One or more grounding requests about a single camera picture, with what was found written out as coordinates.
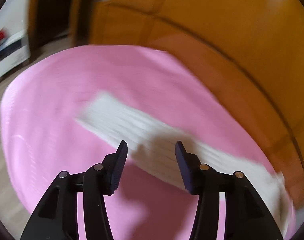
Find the white knitted sweater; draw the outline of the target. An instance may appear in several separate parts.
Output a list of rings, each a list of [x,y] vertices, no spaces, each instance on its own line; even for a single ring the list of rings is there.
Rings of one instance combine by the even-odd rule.
[[[212,148],[180,129],[123,104],[108,93],[98,94],[88,103],[76,122],[114,148],[125,140],[129,155],[139,168],[182,190],[185,187],[175,157],[175,144],[179,139],[185,139],[187,148],[216,171],[225,174],[244,172],[282,235],[289,235],[289,228],[294,225],[294,208],[282,173],[271,174],[260,163]]]

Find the pink bed sheet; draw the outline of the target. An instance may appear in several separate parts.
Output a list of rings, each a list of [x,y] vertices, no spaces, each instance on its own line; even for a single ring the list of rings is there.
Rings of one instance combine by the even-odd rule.
[[[115,152],[76,117],[98,94],[276,174],[252,137],[172,55],[138,46],[81,46],[34,64],[6,89],[1,140],[14,190],[32,212],[55,176],[86,171]],[[139,168],[128,155],[106,197],[115,239],[188,239],[197,197]]]

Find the wooden headboard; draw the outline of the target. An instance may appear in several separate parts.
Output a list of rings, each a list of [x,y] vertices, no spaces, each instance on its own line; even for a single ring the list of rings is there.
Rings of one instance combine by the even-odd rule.
[[[89,41],[170,52],[283,173],[304,206],[304,7],[300,0],[104,0]]]

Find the white shelf unit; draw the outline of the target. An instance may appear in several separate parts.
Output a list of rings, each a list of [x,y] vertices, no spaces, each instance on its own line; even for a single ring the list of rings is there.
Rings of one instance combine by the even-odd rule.
[[[0,79],[31,56],[26,30],[9,35],[0,30]]]

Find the dark wooden door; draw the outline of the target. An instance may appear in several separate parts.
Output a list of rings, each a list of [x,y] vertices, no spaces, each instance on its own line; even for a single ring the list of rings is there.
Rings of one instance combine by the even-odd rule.
[[[30,51],[68,36],[72,46],[87,42],[94,0],[29,0],[27,34]]]

